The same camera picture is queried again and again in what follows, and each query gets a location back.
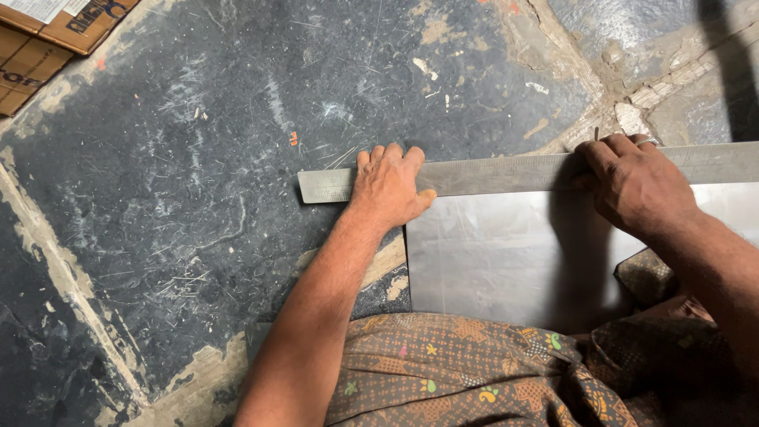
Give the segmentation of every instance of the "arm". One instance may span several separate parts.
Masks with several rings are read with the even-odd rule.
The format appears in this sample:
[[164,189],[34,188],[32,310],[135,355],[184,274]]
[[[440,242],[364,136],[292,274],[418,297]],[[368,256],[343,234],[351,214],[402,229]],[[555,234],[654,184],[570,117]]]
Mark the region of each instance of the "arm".
[[759,249],[705,214],[674,163],[645,135],[584,142],[596,210],[640,239],[675,271],[720,326],[740,361],[759,375]]
[[380,240],[427,209],[417,194],[424,154],[397,144],[357,156],[351,202],[295,284],[241,390],[235,427],[323,425],[335,391],[351,309]]

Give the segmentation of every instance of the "steel ruler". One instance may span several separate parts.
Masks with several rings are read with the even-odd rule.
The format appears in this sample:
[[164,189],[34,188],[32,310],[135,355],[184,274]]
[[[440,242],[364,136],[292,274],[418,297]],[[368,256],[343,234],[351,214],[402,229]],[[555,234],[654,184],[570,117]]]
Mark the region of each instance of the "steel ruler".
[[[663,147],[691,184],[759,182],[759,142]],[[580,153],[432,162],[422,165],[417,190],[439,196],[481,195],[571,188],[577,174],[590,171]],[[304,203],[348,201],[355,169],[298,172]]]

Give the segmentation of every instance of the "hand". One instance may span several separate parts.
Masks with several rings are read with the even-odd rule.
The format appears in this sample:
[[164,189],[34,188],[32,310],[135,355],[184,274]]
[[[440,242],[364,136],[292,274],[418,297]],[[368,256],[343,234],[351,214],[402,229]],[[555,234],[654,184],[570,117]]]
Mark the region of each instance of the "hand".
[[612,225],[647,243],[703,212],[674,163],[651,142],[635,146],[646,138],[611,134],[578,145],[594,173],[577,177],[575,185],[593,192],[596,211]]
[[421,215],[437,197],[434,190],[417,194],[415,179],[424,163],[424,152],[412,147],[405,157],[395,143],[377,145],[372,154],[361,151],[356,157],[358,173],[351,202],[346,211],[356,213],[368,226],[383,233]]

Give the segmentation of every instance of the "cardboard box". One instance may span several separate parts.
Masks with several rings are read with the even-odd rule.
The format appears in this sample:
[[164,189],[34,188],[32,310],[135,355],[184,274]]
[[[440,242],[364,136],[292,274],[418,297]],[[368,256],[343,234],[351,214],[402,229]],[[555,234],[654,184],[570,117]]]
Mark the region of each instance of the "cardboard box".
[[139,0],[0,0],[0,20],[88,55]]
[[72,55],[0,25],[0,114],[13,115]]

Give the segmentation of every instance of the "metal sheet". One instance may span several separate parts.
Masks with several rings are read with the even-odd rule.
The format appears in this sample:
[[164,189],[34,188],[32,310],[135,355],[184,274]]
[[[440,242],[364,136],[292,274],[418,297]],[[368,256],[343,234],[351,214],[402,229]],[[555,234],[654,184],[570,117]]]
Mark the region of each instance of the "metal sheet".
[[[693,185],[699,205],[759,242],[759,183]],[[437,198],[406,226],[415,312],[587,332],[629,314],[615,266],[645,247],[577,191]]]

